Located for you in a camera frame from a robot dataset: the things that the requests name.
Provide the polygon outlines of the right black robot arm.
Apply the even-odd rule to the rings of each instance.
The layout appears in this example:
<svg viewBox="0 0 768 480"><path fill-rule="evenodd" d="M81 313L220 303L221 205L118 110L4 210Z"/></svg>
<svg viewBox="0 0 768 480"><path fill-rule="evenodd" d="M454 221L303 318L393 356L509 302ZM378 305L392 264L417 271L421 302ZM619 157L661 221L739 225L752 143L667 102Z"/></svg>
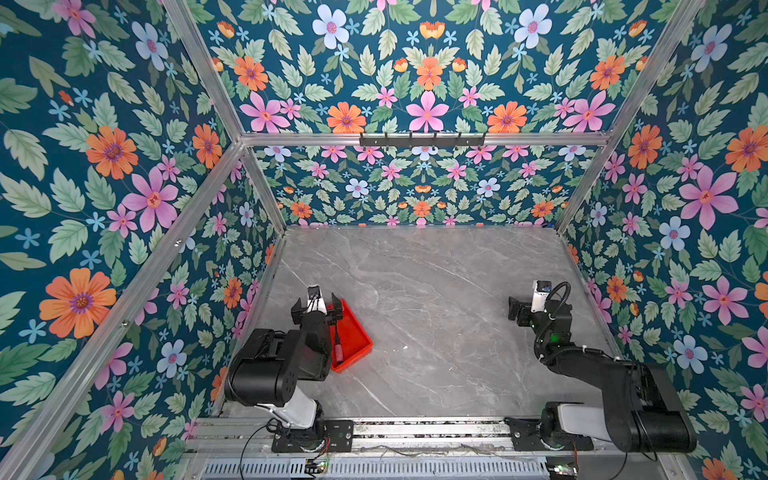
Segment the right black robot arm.
<svg viewBox="0 0 768 480"><path fill-rule="evenodd" d="M697 435L666 370L575 344L571 310L562 300L546 298L536 305L508 299L508 319L536 334L537 360L601 392L599 407L548 402L538 423L540 442L558 449L598 439L624 453L693 452Z"/></svg>

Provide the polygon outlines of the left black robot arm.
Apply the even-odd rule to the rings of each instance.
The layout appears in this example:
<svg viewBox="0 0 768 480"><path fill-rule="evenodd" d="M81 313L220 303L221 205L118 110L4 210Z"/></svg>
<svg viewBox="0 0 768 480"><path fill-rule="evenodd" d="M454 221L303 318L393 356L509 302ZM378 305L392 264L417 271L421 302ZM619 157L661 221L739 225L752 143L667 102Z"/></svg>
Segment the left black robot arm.
<svg viewBox="0 0 768 480"><path fill-rule="evenodd" d="M336 296L315 293L291 308L292 330L255 329L237 352L224 381L225 398L267 411L281 438L305 451L323 449L328 434L321 404L299 387L322 382L332 366L331 328L343 319Z"/></svg>

